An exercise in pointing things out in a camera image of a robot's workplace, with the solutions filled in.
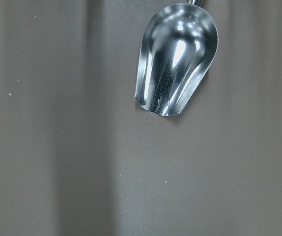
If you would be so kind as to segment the metal scoop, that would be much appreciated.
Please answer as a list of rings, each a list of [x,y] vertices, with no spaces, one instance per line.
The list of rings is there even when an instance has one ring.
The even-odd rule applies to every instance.
[[[145,28],[135,99],[159,116],[180,114],[210,68],[219,37],[199,0],[161,8]]]

